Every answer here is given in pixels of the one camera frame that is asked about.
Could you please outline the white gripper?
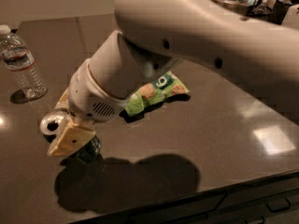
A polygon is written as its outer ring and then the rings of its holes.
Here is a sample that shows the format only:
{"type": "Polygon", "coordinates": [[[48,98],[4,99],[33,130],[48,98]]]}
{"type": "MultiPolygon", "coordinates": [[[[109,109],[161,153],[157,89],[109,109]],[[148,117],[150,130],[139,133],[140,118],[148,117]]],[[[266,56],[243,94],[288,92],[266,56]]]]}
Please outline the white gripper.
{"type": "MultiPolygon", "coordinates": [[[[127,105],[135,90],[134,66],[119,60],[86,59],[72,76],[55,109],[70,108],[78,119],[107,122],[127,105]]],[[[56,134],[47,151],[48,156],[68,157],[79,151],[95,136],[94,129],[69,121],[56,134]]]]}

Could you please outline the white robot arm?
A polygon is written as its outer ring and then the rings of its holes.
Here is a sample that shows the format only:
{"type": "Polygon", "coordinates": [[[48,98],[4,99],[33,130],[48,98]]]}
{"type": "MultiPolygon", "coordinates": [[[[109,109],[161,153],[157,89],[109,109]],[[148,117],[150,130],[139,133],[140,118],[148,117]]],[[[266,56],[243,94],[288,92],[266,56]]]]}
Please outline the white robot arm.
{"type": "Polygon", "coordinates": [[[115,0],[118,25],[72,76],[55,108],[65,117],[48,149],[68,157],[116,117],[142,85],[177,60],[203,65],[299,117],[299,31],[250,19],[210,0],[115,0]]]}

